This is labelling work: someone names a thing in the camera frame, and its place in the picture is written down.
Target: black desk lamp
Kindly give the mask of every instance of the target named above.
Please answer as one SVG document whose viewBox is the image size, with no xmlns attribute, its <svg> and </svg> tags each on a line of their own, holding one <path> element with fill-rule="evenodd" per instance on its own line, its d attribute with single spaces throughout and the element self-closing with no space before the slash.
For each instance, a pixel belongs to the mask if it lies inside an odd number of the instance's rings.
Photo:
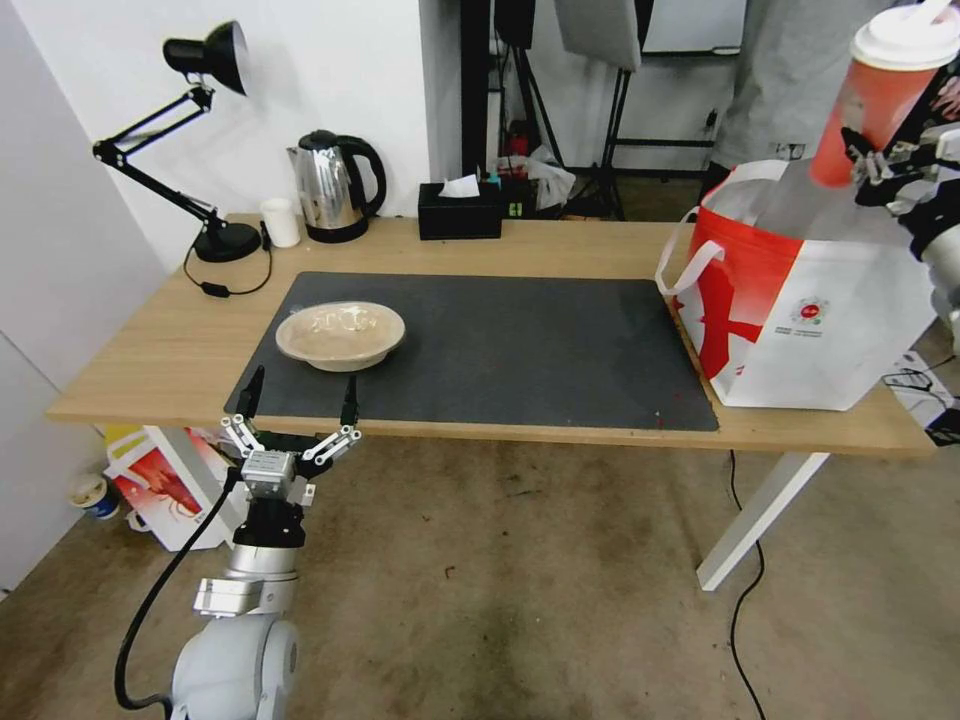
<svg viewBox="0 0 960 720">
<path fill-rule="evenodd" d="M 181 210 L 203 222 L 203 228 L 193 249 L 197 257 L 207 262 L 229 262 L 246 257 L 260 247 L 260 233 L 249 225 L 228 223 L 217 215 L 217 208 L 202 200 L 188 197 L 155 180 L 142 170 L 129 163 L 136 152 L 186 125 L 210 111 L 213 88 L 203 82 L 203 76 L 213 75 L 223 85 L 234 92 L 246 95 L 244 81 L 247 68 L 247 45 L 243 31 L 237 22 L 220 25 L 211 32 L 206 40 L 171 39 L 163 44 L 163 57 L 174 70 L 182 72 L 192 87 L 183 96 L 169 105 L 148 115 L 143 120 L 121 130 L 113 137 L 101 140 L 93 146 L 93 155 L 97 160 L 116 168 L 129 178 L 136 180 L 162 198 L 169 200 Z M 192 102 L 197 110 L 167 127 L 154 132 L 137 132 L 145 125 L 165 115 L 176 107 Z"/>
</svg>

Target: white table leg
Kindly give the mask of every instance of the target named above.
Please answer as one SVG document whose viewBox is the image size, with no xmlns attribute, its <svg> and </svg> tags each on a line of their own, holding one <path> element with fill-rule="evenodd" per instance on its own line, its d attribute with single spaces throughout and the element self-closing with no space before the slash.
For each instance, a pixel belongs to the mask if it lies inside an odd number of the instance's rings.
<svg viewBox="0 0 960 720">
<path fill-rule="evenodd" d="M 700 587 L 716 590 L 783 509 L 830 457 L 830 453 L 784 453 L 723 537 L 697 568 Z"/>
<path fill-rule="evenodd" d="M 200 457 L 200 453 L 193 446 L 193 441 L 186 430 L 179 427 L 157 427 L 156 425 L 144 425 L 143 429 L 147 436 L 156 443 L 160 452 L 170 463 L 170 467 L 180 476 L 183 484 L 187 486 L 190 494 L 200 504 L 200 507 L 205 512 L 209 512 L 217 498 L 220 497 L 223 488 L 217 482 L 203 458 Z M 220 508 L 217 517 L 210 523 L 210 529 L 218 528 L 227 545 L 233 547 L 233 531 L 237 529 L 241 522 L 239 513 L 228 500 Z"/>
</svg>

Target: paper bowl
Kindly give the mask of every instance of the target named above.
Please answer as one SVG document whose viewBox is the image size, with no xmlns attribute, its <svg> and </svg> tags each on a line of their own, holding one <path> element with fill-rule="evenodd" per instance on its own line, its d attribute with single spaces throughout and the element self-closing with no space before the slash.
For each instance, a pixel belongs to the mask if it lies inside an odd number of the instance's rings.
<svg viewBox="0 0 960 720">
<path fill-rule="evenodd" d="M 277 328 L 277 347 L 287 357 L 327 372 L 353 372 L 383 360 L 400 341 L 403 318 L 368 302 L 336 302 L 300 310 Z"/>
</svg>

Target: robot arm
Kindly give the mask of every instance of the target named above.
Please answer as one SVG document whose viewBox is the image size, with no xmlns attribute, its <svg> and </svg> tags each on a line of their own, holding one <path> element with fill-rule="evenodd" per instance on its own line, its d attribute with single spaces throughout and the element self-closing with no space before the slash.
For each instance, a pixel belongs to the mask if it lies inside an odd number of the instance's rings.
<svg viewBox="0 0 960 720">
<path fill-rule="evenodd" d="M 241 393 L 238 410 L 246 416 L 238 412 L 221 420 L 243 458 L 240 474 L 250 491 L 250 507 L 234 534 L 224 576 L 200 581 L 194 610 L 213 619 L 177 660 L 172 717 L 181 720 L 284 716 L 297 666 L 297 631 L 282 616 L 297 585 L 296 553 L 305 541 L 300 521 L 315 490 L 310 480 L 362 437 L 355 429 L 357 386 L 351 377 L 337 432 L 302 452 L 266 449 L 250 421 L 262 370 Z"/>
<path fill-rule="evenodd" d="M 898 143 L 886 156 L 849 128 L 842 132 L 857 204 L 886 206 L 910 232 L 910 251 L 930 270 L 931 303 L 960 354 L 960 123 L 929 128 L 918 145 Z"/>
</svg>

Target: lamp base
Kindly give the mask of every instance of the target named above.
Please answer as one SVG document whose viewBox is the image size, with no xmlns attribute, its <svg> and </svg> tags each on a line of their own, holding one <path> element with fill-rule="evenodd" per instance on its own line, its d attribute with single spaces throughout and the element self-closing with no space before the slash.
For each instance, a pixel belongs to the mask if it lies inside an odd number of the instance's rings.
<svg viewBox="0 0 960 720">
<path fill-rule="evenodd" d="M 245 258 L 260 247 L 260 233 L 242 223 L 227 223 L 220 230 L 201 230 L 193 250 L 204 262 L 231 262 Z"/>
</svg>

